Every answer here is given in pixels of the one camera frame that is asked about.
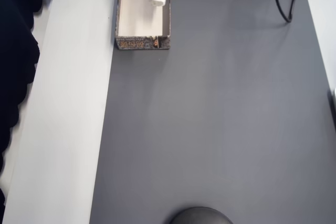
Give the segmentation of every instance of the black round object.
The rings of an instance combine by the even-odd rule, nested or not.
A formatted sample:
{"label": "black round object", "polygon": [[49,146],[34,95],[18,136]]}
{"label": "black round object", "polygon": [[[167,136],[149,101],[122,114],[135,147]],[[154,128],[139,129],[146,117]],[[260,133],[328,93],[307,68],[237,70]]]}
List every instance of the black round object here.
{"label": "black round object", "polygon": [[170,224],[232,224],[232,222],[217,210],[192,207],[177,214]]}

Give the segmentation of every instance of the dark curtain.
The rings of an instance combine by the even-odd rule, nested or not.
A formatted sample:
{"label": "dark curtain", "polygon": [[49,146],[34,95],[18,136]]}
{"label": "dark curtain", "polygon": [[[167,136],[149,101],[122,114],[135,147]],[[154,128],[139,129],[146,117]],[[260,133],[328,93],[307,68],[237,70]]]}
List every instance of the dark curtain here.
{"label": "dark curtain", "polygon": [[[35,75],[39,49],[31,30],[33,13],[43,0],[0,0],[0,151],[6,150],[10,129],[19,119],[18,105],[27,93],[27,84]],[[3,157],[0,157],[0,169]],[[0,220],[5,198],[0,192]]]}

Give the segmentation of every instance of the table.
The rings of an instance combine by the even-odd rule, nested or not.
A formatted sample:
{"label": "table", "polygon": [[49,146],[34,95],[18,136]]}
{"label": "table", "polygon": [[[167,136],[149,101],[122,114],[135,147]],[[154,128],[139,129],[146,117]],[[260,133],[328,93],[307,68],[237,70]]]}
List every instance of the table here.
{"label": "table", "polygon": [[[331,1],[309,0],[325,60],[335,55]],[[53,0],[3,223],[89,222],[115,2]]]}
{"label": "table", "polygon": [[113,52],[90,223],[167,223],[193,206],[334,223],[336,131],[308,1],[290,25],[274,0],[171,10],[169,51]]}

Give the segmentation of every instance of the gray table surface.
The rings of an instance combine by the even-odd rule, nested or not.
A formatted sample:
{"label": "gray table surface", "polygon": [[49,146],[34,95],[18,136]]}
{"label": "gray table surface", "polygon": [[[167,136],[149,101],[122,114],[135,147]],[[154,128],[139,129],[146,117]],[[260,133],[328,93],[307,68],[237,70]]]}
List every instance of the gray table surface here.
{"label": "gray table surface", "polygon": [[[284,8],[290,0],[281,0]],[[335,223],[336,132],[307,0],[172,0],[169,51],[113,51],[91,224]]]}

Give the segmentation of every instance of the open cardboard box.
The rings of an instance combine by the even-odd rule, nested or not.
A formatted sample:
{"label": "open cardboard box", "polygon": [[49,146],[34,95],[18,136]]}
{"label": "open cardboard box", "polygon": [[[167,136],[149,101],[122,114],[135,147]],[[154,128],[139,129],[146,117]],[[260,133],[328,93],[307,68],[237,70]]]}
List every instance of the open cardboard box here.
{"label": "open cardboard box", "polygon": [[170,48],[170,0],[152,6],[149,0],[118,0],[115,40],[120,50]]}

